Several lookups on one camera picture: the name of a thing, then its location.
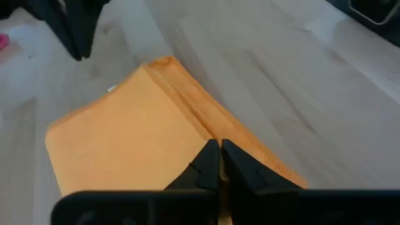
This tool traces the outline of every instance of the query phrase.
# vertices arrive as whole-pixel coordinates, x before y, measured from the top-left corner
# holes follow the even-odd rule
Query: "pink object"
[[[10,38],[7,34],[0,34],[0,51],[7,47]]]

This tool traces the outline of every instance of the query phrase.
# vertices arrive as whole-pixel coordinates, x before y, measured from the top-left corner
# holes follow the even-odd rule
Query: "wood grain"
[[[398,49],[321,1],[145,2],[189,72],[311,188],[400,186]]]
[[[8,34],[13,44],[11,51],[0,52],[0,58],[4,59],[0,65],[0,111],[3,115],[0,133],[16,128],[10,133],[15,142],[1,141],[1,152],[5,153],[2,159],[7,163],[0,168],[12,174],[10,171],[16,166],[12,157],[20,153],[26,153],[35,164],[26,174],[15,170],[18,176],[13,177],[13,184],[24,187],[21,185],[1,195],[2,213],[23,205],[21,214],[15,214],[17,211],[1,214],[3,224],[49,224],[51,209],[61,193],[44,144],[46,128],[68,112],[104,95],[107,88],[120,83],[136,68],[112,4],[104,8],[97,27],[91,57],[77,62],[46,23],[34,19],[26,11],[18,9],[9,19],[0,21],[0,33]],[[33,116],[21,119],[18,115],[24,114],[23,106],[31,99],[35,99]],[[33,126],[34,132],[28,132],[27,126]],[[31,144],[24,142],[32,138]],[[12,187],[0,180],[1,190]],[[33,187],[33,194],[27,196],[24,192],[30,187]]]
[[[32,224],[36,99],[1,112],[0,218]]]

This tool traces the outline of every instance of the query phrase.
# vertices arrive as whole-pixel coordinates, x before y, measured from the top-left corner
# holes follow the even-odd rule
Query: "wooden table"
[[[312,188],[400,186],[400,49],[322,0],[135,4],[134,59],[174,54]]]

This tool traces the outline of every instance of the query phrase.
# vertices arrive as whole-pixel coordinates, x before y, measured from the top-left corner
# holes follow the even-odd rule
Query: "folded cloth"
[[[286,179],[306,186],[173,57],[142,65],[101,99],[56,121],[46,146],[67,195],[162,190],[209,139],[230,139]]]

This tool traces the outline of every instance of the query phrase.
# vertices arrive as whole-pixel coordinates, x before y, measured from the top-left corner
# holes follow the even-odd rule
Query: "black clamp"
[[[230,140],[209,140],[163,191],[85,191],[54,207],[52,225],[217,224],[220,158],[229,177],[232,223],[396,224],[400,191],[304,190]]]

